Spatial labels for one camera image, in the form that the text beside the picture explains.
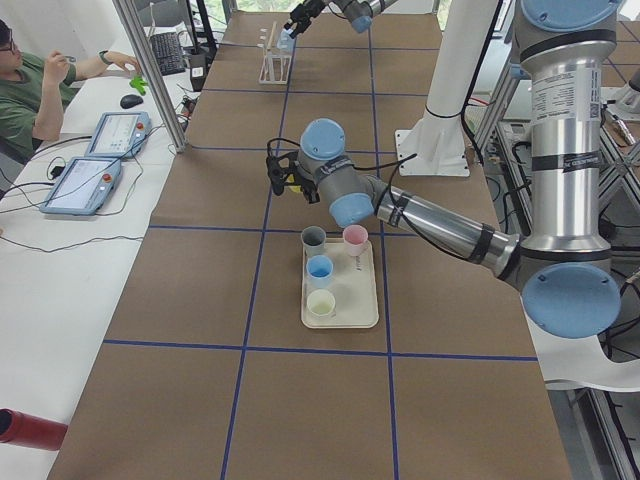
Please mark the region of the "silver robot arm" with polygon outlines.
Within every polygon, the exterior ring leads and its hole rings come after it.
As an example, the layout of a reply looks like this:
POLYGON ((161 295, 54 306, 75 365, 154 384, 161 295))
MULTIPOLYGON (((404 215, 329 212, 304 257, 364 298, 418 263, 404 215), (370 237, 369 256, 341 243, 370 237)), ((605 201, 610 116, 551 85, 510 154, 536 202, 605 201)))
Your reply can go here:
MULTIPOLYGON (((458 126, 488 48, 499 1, 453 1, 425 112, 397 140, 407 175, 449 175, 463 168, 458 126)), ((356 173, 345 133, 313 120, 299 149, 273 157, 271 188, 297 185, 312 204, 325 200, 345 228, 369 216, 411 231, 440 251, 482 265, 517 289, 544 331, 564 338, 597 335, 618 318, 610 244, 598 229, 601 67, 616 48, 621 1, 516 1, 512 54, 532 81, 532 226, 523 240, 356 173)))
POLYGON ((298 4, 289 15, 283 30, 295 39, 304 33, 330 4, 335 4, 357 33, 368 30, 374 17, 387 10, 396 0, 305 0, 298 4))

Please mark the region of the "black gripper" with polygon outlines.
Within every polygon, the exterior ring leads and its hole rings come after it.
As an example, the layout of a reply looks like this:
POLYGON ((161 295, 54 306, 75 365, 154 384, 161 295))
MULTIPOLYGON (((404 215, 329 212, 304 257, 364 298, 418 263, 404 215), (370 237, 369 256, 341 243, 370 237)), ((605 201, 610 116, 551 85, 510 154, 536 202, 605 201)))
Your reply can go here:
POLYGON ((289 169, 289 186, 300 186, 302 194, 309 204, 318 203, 320 201, 320 196, 313 175, 306 171, 297 160, 289 159, 289 169))
POLYGON ((291 11, 290 19, 285 23, 284 29, 292 31, 292 37, 296 38, 306 31, 307 22, 316 18, 324 8, 323 0, 304 0, 291 11))

